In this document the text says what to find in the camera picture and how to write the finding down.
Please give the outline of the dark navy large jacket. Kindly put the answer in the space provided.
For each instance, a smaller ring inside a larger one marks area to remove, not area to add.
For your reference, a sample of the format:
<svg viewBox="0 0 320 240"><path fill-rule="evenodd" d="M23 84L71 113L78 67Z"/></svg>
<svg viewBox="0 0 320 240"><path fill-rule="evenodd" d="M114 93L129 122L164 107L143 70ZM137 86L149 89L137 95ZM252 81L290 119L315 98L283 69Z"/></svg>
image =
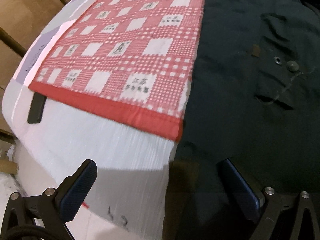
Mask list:
<svg viewBox="0 0 320 240"><path fill-rule="evenodd" d="M217 174L319 196L319 0L204 0L163 239L235 239Z"/></svg>

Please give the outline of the red white checkered blanket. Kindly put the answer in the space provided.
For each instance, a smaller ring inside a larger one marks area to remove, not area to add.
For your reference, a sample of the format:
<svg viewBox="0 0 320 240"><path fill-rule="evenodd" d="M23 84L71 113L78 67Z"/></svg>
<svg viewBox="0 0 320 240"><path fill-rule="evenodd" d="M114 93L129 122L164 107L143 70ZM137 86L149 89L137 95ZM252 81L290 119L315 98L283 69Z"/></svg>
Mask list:
<svg viewBox="0 0 320 240"><path fill-rule="evenodd" d="M178 141L203 3L96 0L49 45L29 88Z"/></svg>

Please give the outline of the wooden wardrobe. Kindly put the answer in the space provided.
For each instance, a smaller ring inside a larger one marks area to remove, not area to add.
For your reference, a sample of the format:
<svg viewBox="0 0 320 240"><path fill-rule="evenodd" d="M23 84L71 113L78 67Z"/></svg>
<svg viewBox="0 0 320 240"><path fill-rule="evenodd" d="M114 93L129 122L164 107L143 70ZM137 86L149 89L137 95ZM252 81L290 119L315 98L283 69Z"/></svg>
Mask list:
<svg viewBox="0 0 320 240"><path fill-rule="evenodd" d="M1 0L1 94L4 94L25 52L48 23L71 0Z"/></svg>

